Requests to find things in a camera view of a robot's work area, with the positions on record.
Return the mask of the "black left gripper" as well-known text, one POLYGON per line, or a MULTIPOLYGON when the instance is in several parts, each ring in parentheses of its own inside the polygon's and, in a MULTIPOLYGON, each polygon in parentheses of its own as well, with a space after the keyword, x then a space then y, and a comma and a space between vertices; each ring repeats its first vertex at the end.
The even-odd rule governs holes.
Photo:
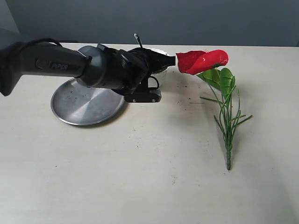
POLYGON ((156 74, 170 66, 176 65, 176 57, 168 56, 152 49, 134 48, 129 51, 119 50, 120 63, 129 72, 156 74))

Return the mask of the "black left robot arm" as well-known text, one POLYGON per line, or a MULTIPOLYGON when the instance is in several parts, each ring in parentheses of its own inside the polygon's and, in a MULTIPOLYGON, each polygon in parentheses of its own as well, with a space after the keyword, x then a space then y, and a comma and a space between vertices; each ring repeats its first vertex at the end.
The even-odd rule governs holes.
POLYGON ((176 64, 147 48, 117 50, 99 44, 79 50, 51 39, 13 42, 0 49, 0 92, 8 96, 23 75, 72 77, 85 87, 111 89, 126 96, 152 74, 176 64))

